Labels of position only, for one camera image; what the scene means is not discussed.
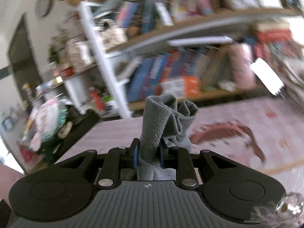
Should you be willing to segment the grey sweatshirt garment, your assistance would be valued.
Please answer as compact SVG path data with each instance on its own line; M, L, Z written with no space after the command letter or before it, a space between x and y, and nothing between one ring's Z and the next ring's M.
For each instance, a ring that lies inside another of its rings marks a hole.
M191 150L187 131L198 113L198 107L189 100L178 104L171 94L146 98L140 137L137 176L140 181L175 180L174 169L162 169L157 159L157 147L164 139L168 147Z

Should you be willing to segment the black box under toys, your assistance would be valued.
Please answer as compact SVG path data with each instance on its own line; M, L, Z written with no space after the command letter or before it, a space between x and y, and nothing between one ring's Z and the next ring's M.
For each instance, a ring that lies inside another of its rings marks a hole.
M100 117L93 111L88 110L81 117L77 125L73 125L69 134L60 139L58 135L49 142L43 142L37 154L43 156L44 162L53 165L58 161L74 144L76 144L87 132L89 132L100 120Z

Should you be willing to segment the red tassel ornament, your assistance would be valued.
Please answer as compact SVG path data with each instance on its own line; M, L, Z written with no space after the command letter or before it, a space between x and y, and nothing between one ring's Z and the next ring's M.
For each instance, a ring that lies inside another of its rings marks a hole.
M103 111L104 106L101 99L99 98L99 95L95 91L91 91L91 95L99 112Z

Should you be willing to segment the lower orange white box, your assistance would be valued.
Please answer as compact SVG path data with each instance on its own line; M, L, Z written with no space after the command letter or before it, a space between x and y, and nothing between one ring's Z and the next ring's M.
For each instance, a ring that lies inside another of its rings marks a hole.
M171 94L176 98L190 98L200 93L200 83L195 76L178 76L161 83L162 93Z

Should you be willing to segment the pile of plush toys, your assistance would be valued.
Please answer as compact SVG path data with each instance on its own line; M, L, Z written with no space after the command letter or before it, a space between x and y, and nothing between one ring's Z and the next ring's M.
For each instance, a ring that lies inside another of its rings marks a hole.
M22 145L37 152L43 143L49 142L56 135L65 138L72 129L73 123L68 120L67 99L50 99L39 108L34 108L27 121L22 138Z

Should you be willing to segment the row of leaning books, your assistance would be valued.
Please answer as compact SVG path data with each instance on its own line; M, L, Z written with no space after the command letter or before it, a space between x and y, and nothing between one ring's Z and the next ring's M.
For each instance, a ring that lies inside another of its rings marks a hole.
M178 76L197 77L200 93L217 88L219 80L229 76L225 59L227 49L227 44L175 47L133 58L120 75L123 79L129 79L126 87L128 103L163 94L161 83Z

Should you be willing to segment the pink checked cartoon tablecloth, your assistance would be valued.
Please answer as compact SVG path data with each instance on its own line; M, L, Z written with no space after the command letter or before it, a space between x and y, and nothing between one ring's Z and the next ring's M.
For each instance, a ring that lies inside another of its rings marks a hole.
M106 153L141 137L143 116L98 123L63 158L88 149ZM255 98L198 108L187 131L191 153L206 149L274 176L303 192L303 112L281 98Z

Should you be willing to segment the white wooden bookshelf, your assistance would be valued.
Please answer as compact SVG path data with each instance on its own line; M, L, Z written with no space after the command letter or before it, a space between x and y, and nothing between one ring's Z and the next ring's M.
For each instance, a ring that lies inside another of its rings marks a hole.
M126 85L130 79L127 77L122 80L118 79L115 70L118 69L120 63L130 61L139 55L149 55L169 49L172 41L181 42L188 38L194 39L220 34L236 39L238 37L236 26L245 27L251 22L302 15L302 11L298 8L253 8L223 11L205 17L195 17L185 22L178 22L171 27L162 27L142 36L136 36L126 43L107 47L98 32L97 17L93 15L93 10L96 8L102 8L102 5L84 1L78 6L81 29L85 38L89 40L89 52L93 55L93 63L83 67L72 77L65 79L63 84L72 103L77 108L82 109L85 100L88 98L89 86L89 82L85 80L83 74L92 68L97 68L99 79L105 83L110 96L114 99L114 108L111 111L101 113L104 118L115 116L129 118L134 111L142 110L145 106L144 101L127 101Z

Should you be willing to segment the pink cylindrical container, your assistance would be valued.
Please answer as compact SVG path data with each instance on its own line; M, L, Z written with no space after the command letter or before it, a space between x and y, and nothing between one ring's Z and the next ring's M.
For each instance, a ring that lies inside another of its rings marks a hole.
M251 70L253 63L251 47L246 43L234 43L228 48L233 79L238 89L248 90L256 87L256 76Z

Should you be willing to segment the furry keychain charm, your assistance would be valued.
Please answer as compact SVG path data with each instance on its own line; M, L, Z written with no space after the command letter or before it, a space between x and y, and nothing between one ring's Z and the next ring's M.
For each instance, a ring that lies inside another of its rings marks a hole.
M277 204L269 202L265 206L255 206L250 221L265 227L302 227L303 195L289 192Z

